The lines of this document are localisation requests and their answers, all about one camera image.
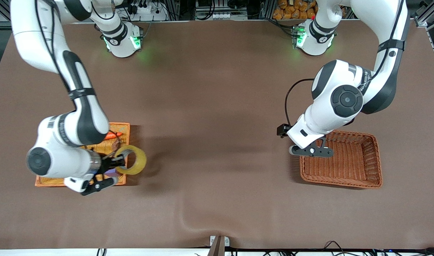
brown table surface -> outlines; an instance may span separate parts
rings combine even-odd
[[[73,106],[59,77],[22,61],[11,39],[0,65],[0,248],[194,247],[215,234],[244,248],[434,246],[434,53],[424,29],[410,28],[392,105],[344,128],[378,138],[381,189],[301,181],[292,142],[276,136],[292,83],[336,58],[373,68],[370,29],[343,21],[337,30],[312,57],[268,22],[153,24],[143,50],[118,59],[92,25],[65,26],[109,120],[131,123],[149,161],[131,186],[87,197],[34,187],[26,153],[37,125]],[[292,92],[293,120],[310,88]]]

wicker basket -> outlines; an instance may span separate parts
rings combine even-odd
[[[121,147],[129,144],[129,136],[130,136],[129,123],[110,123],[110,130],[114,131],[115,133],[122,133],[122,135],[119,137],[121,140]],[[117,138],[107,139],[102,141],[100,144],[89,145],[87,146],[87,148],[88,149],[94,148],[94,151],[96,152],[109,154],[113,152],[112,145],[116,140]],[[116,183],[116,186],[124,185],[126,183],[125,174],[119,176],[118,179],[119,181],[118,183]],[[102,176],[97,175],[97,180],[102,180]],[[45,178],[40,176],[36,177],[35,186],[36,187],[65,187],[63,178]]]
[[[326,135],[331,158],[300,157],[303,180],[355,188],[380,188],[380,154],[375,136],[368,133],[334,131]]]

orange marker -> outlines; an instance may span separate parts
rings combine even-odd
[[[109,133],[107,133],[107,135],[105,136],[105,139],[104,139],[104,140],[106,140],[106,139],[116,138],[116,136],[120,137],[122,134],[123,134],[123,133],[116,133],[116,134],[114,134],[114,133],[112,133],[112,132],[109,132]]]

packing tape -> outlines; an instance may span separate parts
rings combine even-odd
[[[122,154],[124,158],[126,158],[130,153],[135,154],[135,162],[133,163],[132,167],[127,169],[125,166],[116,167],[116,170],[119,173],[127,174],[127,175],[135,175],[140,173],[144,167],[146,166],[146,154],[143,150],[132,146],[132,145],[126,145],[121,147],[116,151],[116,156]]]

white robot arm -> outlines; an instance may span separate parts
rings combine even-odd
[[[67,46],[61,23],[92,18],[105,37],[117,37],[118,42],[111,46],[112,53],[127,57],[139,49],[131,38],[138,27],[122,23],[114,8],[110,13],[97,15],[96,7],[105,4],[114,7],[113,0],[11,1],[12,30],[22,59],[35,68],[58,73],[75,106],[72,112],[40,122],[37,141],[27,155],[27,165],[39,176],[65,178],[66,186],[82,194],[114,185],[117,178],[100,183],[94,180],[92,186],[89,181],[109,167],[124,165],[124,161],[103,159],[96,152],[79,148],[100,143],[108,132],[108,119],[83,63]]]
[[[405,0],[317,0],[314,21],[307,20],[300,45],[311,55],[329,47],[333,32],[342,18],[338,5],[350,6],[379,40],[375,71],[334,60],[316,75],[311,94],[313,104],[292,126],[283,130],[300,148],[350,122],[359,112],[371,114],[385,109],[394,99],[397,71],[409,27]]]

